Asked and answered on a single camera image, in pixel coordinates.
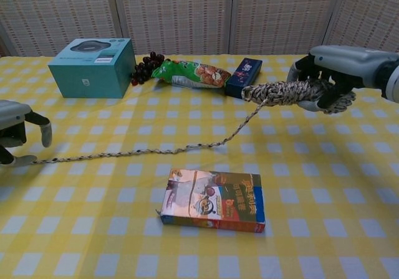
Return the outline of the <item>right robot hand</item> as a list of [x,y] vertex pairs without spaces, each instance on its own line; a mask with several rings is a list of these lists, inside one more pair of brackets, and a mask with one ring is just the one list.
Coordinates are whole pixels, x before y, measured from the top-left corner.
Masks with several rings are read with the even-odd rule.
[[373,50],[366,47],[319,45],[311,48],[307,56],[294,62],[287,81],[307,78],[332,79],[335,84],[318,100],[304,100],[298,106],[307,111],[328,108],[353,88],[374,88],[382,97],[398,102],[398,53]]

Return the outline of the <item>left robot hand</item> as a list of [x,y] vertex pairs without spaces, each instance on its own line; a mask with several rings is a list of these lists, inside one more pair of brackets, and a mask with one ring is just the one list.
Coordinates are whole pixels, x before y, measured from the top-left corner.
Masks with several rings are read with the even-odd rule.
[[1,166],[27,166],[37,159],[33,155],[17,157],[7,150],[26,143],[25,122],[40,127],[43,147],[52,144],[52,125],[48,118],[34,112],[29,105],[1,100]]

